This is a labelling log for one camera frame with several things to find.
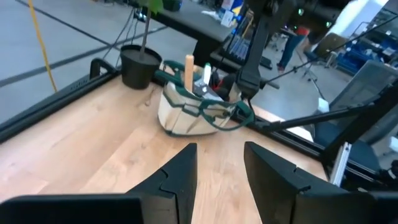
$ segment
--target yellow cable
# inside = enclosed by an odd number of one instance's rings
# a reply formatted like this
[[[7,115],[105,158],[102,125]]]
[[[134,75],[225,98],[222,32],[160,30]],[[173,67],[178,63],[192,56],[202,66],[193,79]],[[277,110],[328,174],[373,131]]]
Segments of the yellow cable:
[[[35,14],[35,10],[33,8],[32,0],[29,0],[28,4],[29,4],[29,9],[30,9],[30,14],[32,15],[33,24],[35,25],[37,40],[39,40],[40,46],[42,48],[45,67],[47,69],[47,73],[49,74],[49,77],[50,77],[50,80],[51,80],[51,84],[52,84],[52,88],[54,89],[55,92],[57,92],[58,90],[57,90],[57,87],[55,86],[54,79],[52,78],[51,68],[50,68],[50,65],[49,65],[49,61],[47,60],[47,53],[45,51],[45,47],[44,47],[44,43],[43,43],[43,40],[42,40],[42,36],[40,35],[39,24],[37,23],[36,14]]]

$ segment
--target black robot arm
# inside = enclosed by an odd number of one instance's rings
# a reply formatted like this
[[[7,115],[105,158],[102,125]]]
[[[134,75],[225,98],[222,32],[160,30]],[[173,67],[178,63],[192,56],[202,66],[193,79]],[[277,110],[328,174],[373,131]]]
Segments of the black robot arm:
[[[251,37],[245,63],[236,74],[235,84],[241,91],[242,98],[251,99],[267,84],[262,80],[258,67],[262,51],[272,34],[286,24],[305,26],[310,30],[330,29],[322,21],[333,24],[350,1],[352,0],[246,0],[244,7],[252,10],[256,30]],[[303,9],[304,14],[292,16],[299,9]]]

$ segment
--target red shirt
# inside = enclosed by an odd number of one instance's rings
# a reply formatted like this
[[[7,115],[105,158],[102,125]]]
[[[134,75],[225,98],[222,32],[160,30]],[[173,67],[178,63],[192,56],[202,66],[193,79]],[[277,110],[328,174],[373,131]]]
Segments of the red shirt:
[[[299,26],[299,27],[296,29],[295,33],[296,33],[297,35],[308,35],[308,34],[310,33],[310,30],[307,29],[307,28],[305,28],[305,27]]]

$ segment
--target black plant pot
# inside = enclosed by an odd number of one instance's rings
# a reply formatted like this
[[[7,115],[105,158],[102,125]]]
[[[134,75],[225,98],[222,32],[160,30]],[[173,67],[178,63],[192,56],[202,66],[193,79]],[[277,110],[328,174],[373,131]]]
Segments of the black plant pot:
[[[135,90],[146,89],[162,63],[162,57],[147,47],[144,58],[140,59],[140,49],[140,45],[125,45],[120,51],[122,81]]]

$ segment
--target gray floor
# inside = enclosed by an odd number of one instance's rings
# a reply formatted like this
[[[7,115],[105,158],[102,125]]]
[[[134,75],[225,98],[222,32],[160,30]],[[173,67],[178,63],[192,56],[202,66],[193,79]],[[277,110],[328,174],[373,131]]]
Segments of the gray floor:
[[[34,6],[68,24],[91,34],[103,42],[113,43],[130,12],[129,8],[114,5],[104,6],[90,0],[34,0]],[[81,34],[72,28],[36,12],[42,38],[50,63],[59,62],[93,49],[105,47],[104,43]],[[29,8],[15,0],[0,1],[0,26],[7,32],[0,35],[0,61],[2,62],[1,80],[17,77],[22,73],[44,66],[42,51],[36,38]],[[151,21],[150,29],[164,26]],[[137,34],[142,34],[144,25],[138,24]],[[171,28],[148,36],[148,46],[164,59],[183,62],[186,54],[191,54],[196,40]],[[87,56],[52,70],[57,88],[60,90],[75,80],[88,74],[90,61],[102,57],[105,50]],[[273,64],[280,59],[281,53],[266,49],[264,56],[271,58]],[[118,51],[112,50],[106,59],[116,64]],[[290,70],[301,61],[294,55]],[[261,75],[267,78],[278,76],[276,69],[260,67]],[[321,66],[313,67],[318,75],[318,86],[325,98],[331,101],[349,82],[350,76],[334,69]],[[318,104],[318,93],[313,83],[302,78],[303,71],[291,73],[275,82],[280,90],[266,86],[254,98],[255,105],[264,108],[284,119],[298,118],[312,114]],[[22,81],[0,87],[0,123],[8,120],[28,107],[38,103],[54,93],[47,72],[42,72]]]

